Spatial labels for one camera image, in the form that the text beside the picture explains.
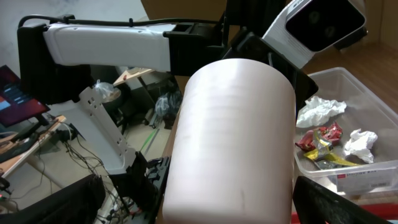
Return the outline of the red strawberry candy wrapper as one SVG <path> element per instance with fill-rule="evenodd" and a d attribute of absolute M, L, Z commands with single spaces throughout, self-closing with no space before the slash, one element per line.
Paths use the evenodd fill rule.
<path fill-rule="evenodd" d="M 307 131 L 303 137 L 295 143 L 297 147 L 299 147 L 301 150 L 305 152 L 309 152 L 315 149 L 315 143 L 314 143 L 314 132 L 319 131 L 320 136 L 331 142 L 333 146 L 337 145 L 343 135 L 343 129 L 338 125 L 337 122 L 334 122 L 331 126 L 329 127 L 319 127 L 315 128 L 312 130 Z"/>

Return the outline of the large white tissue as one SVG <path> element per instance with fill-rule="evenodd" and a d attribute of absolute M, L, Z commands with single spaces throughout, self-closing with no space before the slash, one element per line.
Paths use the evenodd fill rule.
<path fill-rule="evenodd" d="M 298 112 L 297 128 L 321 126 L 331 117 L 345 112 L 347 104 L 344 101 L 325 100 L 313 96 L 305 101 L 305 106 Z"/>

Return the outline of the computer monitor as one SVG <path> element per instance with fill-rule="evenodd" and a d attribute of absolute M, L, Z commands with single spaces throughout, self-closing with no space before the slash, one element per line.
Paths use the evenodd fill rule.
<path fill-rule="evenodd" d="M 50 123 L 42 115 L 50 108 L 21 90 L 21 79 L 7 66 L 1 67 L 1 124 L 9 127 L 36 118 L 42 126 Z"/>

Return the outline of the clear plastic storage bin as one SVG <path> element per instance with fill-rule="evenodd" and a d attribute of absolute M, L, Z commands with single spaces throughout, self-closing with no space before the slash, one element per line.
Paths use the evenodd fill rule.
<path fill-rule="evenodd" d="M 318 85 L 318 97 L 347 104 L 345 112 L 330 118 L 327 124 L 340 125 L 343 135 L 335 152 L 355 166 L 320 170 L 301 149 L 295 148 L 294 157 L 301 174 L 340 195 L 397 190 L 397 114 L 345 68 L 320 71 L 310 78 Z M 378 136 L 371 148 L 372 164 L 344 153 L 346 141 L 357 129 Z"/>

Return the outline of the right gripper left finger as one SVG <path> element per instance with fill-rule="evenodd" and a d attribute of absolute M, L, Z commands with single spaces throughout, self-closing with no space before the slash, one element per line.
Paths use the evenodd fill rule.
<path fill-rule="evenodd" d="M 1 215 L 1 224 L 92 224 L 106 193 L 98 175 L 88 175 L 16 213 Z"/>

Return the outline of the red serving tray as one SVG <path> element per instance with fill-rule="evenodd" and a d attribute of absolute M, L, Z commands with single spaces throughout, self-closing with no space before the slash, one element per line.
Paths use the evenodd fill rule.
<path fill-rule="evenodd" d="M 359 206 L 354 203 L 316 203 L 292 214 L 292 223 L 300 224 L 377 224 L 397 223 L 397 204 Z"/>

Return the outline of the wooden side desk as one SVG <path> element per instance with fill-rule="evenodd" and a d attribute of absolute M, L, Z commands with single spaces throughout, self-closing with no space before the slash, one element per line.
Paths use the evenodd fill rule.
<path fill-rule="evenodd" d="M 27 162 L 30 156 L 38 151 L 56 133 L 56 130 L 64 121 L 66 121 L 64 115 L 57 116 L 53 125 L 41 135 L 33 133 L 28 138 L 15 142 L 10 149 L 3 152 L 1 154 L 1 159 L 4 159 L 5 156 L 10 156 L 10 158 L 1 162 L 1 177 L 5 179 L 19 166 Z"/>

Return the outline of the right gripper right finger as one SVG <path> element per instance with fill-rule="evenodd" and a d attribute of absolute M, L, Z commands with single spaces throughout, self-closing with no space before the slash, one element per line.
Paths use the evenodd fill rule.
<path fill-rule="evenodd" d="M 296 180 L 293 203 L 293 223 L 377 224 L 394 220 L 392 203 L 359 206 L 304 176 Z"/>

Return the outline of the clear plastic bag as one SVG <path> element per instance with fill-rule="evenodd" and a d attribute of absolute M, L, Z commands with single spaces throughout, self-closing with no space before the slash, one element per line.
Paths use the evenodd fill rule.
<path fill-rule="evenodd" d="M 97 80 L 94 85 L 94 90 L 103 99 L 103 103 L 109 103 L 121 96 L 121 90 L 115 88 L 113 84 Z"/>

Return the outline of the small white tissue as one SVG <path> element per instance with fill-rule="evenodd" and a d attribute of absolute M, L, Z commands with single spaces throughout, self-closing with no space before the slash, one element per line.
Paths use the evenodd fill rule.
<path fill-rule="evenodd" d="M 350 139 L 345 143 L 343 152 L 346 156 L 354 155 L 365 163 L 372 164 L 374 156 L 371 149 L 377 139 L 377 134 L 372 131 L 356 129 L 351 132 Z"/>

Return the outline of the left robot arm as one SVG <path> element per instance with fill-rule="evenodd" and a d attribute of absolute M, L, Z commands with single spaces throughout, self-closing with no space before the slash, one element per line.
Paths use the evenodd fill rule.
<path fill-rule="evenodd" d="M 281 49 L 262 38 L 284 5 L 228 1 L 217 21 L 87 21 L 64 15 L 42 16 L 40 25 L 27 27 L 21 19 L 17 42 L 22 89 L 47 105 L 68 105 L 67 118 L 102 160 L 118 194 L 131 198 L 141 215 L 156 215 L 170 160 L 162 159 L 158 180 L 148 179 L 144 156 L 124 140 L 100 104 L 90 66 L 132 66 L 190 76 L 217 60 L 251 59 L 289 80 L 300 109 L 318 86 Z"/>

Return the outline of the pink white cup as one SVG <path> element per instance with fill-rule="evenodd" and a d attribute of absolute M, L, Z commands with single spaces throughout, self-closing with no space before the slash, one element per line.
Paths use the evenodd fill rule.
<path fill-rule="evenodd" d="M 166 223 L 289 223 L 295 93 L 276 69 L 232 58 L 185 87 L 162 214 Z"/>

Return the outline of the yellow snack wrapper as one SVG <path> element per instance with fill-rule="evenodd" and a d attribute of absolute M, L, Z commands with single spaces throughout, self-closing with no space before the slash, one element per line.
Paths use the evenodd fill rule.
<path fill-rule="evenodd" d="M 315 145 L 315 149 L 306 152 L 304 156 L 313 161 L 319 169 L 328 170 L 357 166 L 357 164 L 346 161 L 334 154 L 331 141 L 323 138 L 321 136 L 321 132 L 318 130 L 313 133 L 313 143 Z"/>

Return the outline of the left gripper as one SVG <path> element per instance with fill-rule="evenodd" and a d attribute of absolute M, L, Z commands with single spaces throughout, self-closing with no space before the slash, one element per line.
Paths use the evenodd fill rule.
<path fill-rule="evenodd" d="M 294 65 L 280 47 L 271 46 L 263 35 L 282 12 L 283 0 L 229 0 L 224 11 L 224 25 L 240 26 L 222 58 L 245 58 L 262 62 L 282 73 L 295 90 L 296 108 L 301 109 L 318 91 L 318 86 L 298 66 Z"/>

